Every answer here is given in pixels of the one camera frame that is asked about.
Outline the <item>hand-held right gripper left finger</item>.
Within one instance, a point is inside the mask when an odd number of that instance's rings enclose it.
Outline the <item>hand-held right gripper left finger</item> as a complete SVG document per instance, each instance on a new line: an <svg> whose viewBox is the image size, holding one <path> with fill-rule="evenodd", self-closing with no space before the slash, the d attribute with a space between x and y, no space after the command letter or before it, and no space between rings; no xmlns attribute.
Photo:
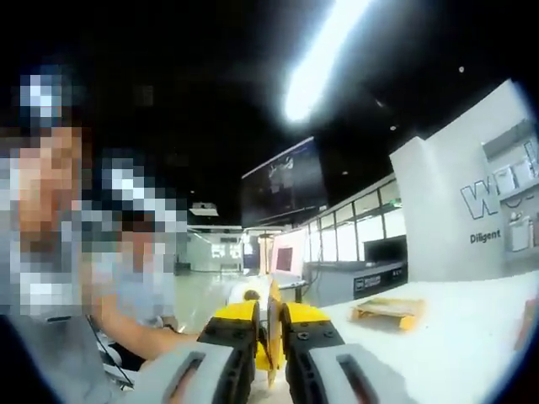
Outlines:
<svg viewBox="0 0 539 404"><path fill-rule="evenodd" d="M144 368L135 403L168 403L184 388L183 403L245 403L255 372L259 303L248 300L216 311L194 343L180 345Z"/></svg>

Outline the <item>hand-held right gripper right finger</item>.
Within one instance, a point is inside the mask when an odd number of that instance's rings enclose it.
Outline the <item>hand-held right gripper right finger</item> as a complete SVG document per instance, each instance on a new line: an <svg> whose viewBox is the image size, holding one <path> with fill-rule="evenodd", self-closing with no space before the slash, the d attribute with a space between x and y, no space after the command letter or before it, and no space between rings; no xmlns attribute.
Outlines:
<svg viewBox="0 0 539 404"><path fill-rule="evenodd" d="M346 343L319 309L286 303L280 321L293 402L411 402L403 376L358 343Z"/></svg>

